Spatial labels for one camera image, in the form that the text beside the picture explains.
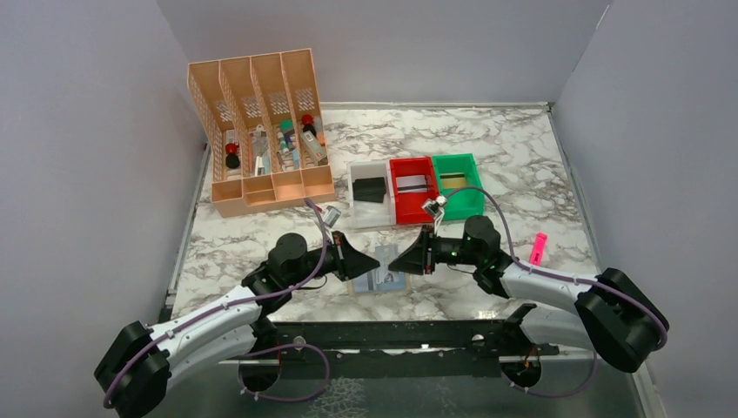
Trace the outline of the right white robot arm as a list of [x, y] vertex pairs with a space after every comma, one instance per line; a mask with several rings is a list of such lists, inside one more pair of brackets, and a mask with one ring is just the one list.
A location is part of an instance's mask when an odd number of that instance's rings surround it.
[[610, 366], [633, 373], [665, 345], [668, 321], [622, 271], [578, 275], [533, 266], [506, 253], [500, 241], [483, 215], [467, 219], [459, 238], [422, 226], [389, 268], [424, 275], [438, 264], [473, 266], [473, 280], [485, 293], [532, 302], [502, 331], [503, 345], [513, 354], [536, 343], [561, 344], [592, 350]]

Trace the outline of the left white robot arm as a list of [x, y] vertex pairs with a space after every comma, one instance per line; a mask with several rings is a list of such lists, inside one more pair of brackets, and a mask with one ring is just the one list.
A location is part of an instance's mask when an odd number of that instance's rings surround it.
[[310, 250], [298, 233], [282, 235], [267, 258], [214, 302], [175, 320], [125, 326], [97, 365], [104, 407], [121, 417], [150, 413], [176, 383], [202, 367], [249, 354], [263, 357], [278, 342], [268, 319], [299, 285], [333, 273], [348, 281], [379, 267], [339, 231]]

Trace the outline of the silver VIP credit card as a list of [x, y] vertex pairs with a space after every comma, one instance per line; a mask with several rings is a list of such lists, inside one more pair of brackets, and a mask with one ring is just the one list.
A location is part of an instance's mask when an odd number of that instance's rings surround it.
[[382, 245], [375, 248], [375, 258], [379, 261], [379, 267], [374, 271], [373, 289], [377, 291], [389, 291], [399, 289], [402, 284], [398, 273], [391, 271], [389, 264], [399, 255], [396, 244]]

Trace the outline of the beige card holder wallet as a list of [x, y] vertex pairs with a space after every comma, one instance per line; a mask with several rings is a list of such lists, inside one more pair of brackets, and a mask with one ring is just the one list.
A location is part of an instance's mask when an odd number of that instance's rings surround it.
[[411, 281], [405, 273], [388, 269], [389, 264], [399, 256], [397, 244], [376, 246], [371, 255], [379, 262], [379, 266], [351, 280], [347, 285], [350, 295], [400, 292], [411, 288]]

